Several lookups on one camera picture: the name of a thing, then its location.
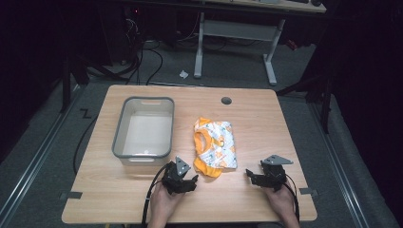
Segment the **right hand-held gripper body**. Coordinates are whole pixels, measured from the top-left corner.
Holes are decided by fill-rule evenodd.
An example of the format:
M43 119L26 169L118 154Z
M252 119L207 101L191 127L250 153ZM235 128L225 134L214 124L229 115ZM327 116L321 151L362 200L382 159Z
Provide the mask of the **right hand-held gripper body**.
M293 162L278 155L272 155L262 160L260 162L263 170L262 186L278 191L287 182L286 173L283 168L285 164L293 164Z

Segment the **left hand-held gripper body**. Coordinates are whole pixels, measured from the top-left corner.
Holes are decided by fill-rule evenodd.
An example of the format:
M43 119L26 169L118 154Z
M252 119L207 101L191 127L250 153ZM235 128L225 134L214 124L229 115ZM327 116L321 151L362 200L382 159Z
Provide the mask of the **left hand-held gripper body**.
M180 194L186 192L185 186L191 184L191 182L183 178L189 170L190 166L179 156L166 165L162 183L170 195L173 193Z

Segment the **person's left hand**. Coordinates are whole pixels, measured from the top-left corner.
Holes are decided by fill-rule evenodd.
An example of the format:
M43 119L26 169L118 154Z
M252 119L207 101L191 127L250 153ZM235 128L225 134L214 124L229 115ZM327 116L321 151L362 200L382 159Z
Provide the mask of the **person's left hand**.
M157 183L150 198L151 217L147 228L165 228L183 197L184 193L169 194L161 183Z

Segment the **person's right hand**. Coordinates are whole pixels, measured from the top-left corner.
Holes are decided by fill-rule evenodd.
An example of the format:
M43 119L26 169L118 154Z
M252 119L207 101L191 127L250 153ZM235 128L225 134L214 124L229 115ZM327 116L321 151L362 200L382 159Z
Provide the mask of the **person's right hand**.
M294 199L292 193L282 186L278 191L273 188L263 187L269 204L277 214L285 228L300 228L297 216L294 210Z

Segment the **black tape strip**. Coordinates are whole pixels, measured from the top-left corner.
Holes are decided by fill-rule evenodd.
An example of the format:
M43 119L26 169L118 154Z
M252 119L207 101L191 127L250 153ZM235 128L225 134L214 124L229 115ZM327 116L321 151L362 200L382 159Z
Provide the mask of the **black tape strip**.
M60 194L60 200L67 200L67 199L77 199L79 200L82 197L82 192L64 192Z
M301 195L310 195L312 197L315 197L318 195L317 190L316 189L312 189L310 187L306 187L306 188L299 188L299 193Z

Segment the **folded orange and white garment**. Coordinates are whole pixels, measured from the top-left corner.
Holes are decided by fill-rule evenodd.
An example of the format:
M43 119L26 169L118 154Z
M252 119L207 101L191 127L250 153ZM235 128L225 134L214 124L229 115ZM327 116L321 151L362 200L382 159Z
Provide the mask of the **folded orange and white garment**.
M194 124L196 170L217 178L225 169L238 167L232 124L199 117Z

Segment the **white bin with grey rim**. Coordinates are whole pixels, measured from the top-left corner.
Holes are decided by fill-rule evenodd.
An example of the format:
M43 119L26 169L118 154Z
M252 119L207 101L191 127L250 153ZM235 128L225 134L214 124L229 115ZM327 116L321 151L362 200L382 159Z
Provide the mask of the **white bin with grey rim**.
M168 97L124 101L112 143L123 165L160 166L169 161L175 103Z

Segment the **black metal stand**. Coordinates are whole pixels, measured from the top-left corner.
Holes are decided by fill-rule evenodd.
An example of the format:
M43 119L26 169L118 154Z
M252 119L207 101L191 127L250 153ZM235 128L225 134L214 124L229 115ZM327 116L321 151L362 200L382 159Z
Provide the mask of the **black metal stand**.
M80 56L76 53L76 51L72 49L69 49L67 51L66 58L63 62L63 76L62 76L63 97L62 97L61 113L66 112L67 108L70 105L70 99L71 99L70 76L73 76L76 83L80 86L86 86L89 82L85 64L83 63Z

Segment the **desk with white legs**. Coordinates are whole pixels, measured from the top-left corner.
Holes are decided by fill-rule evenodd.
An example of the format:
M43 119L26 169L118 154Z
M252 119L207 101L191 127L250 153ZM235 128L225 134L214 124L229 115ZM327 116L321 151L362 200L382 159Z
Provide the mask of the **desk with white legs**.
M321 0L197 0L203 7L247 7L250 10L278 10L279 12L296 12L312 15L324 14L327 9ZM262 55L268 82L271 86L277 84L277 78L273 69L272 58L274 56L278 40L282 34L286 19L281 16L274 25L252 24L235 22L229 19L205 19L204 13L200 13L198 49L196 52L194 77L202 76L203 63L203 39L205 36L223 38L235 38L252 41L269 42L270 47Z

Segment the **metal floor rail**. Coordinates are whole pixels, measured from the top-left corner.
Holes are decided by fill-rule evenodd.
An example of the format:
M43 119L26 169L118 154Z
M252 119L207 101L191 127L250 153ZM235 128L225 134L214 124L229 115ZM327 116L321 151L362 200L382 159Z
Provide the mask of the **metal floor rail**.
M336 148L331 140L331 137L322 127L320 121L319 110L315 104L307 104L311 115L313 116L316 126L319 130L320 136L325 143L326 151L330 160L330 165L334 171L334 175L344 198L344 201L349 209L349 212L353 218L356 228L369 228L369 223L362 211L361 205L358 202L355 190L350 184L346 172L340 162L340 159L336 153Z
M0 226L6 227L13 217L45 162L71 107L85 88L76 85L71 90L67 107L59 109L63 91L58 86L31 118L28 128L0 164Z

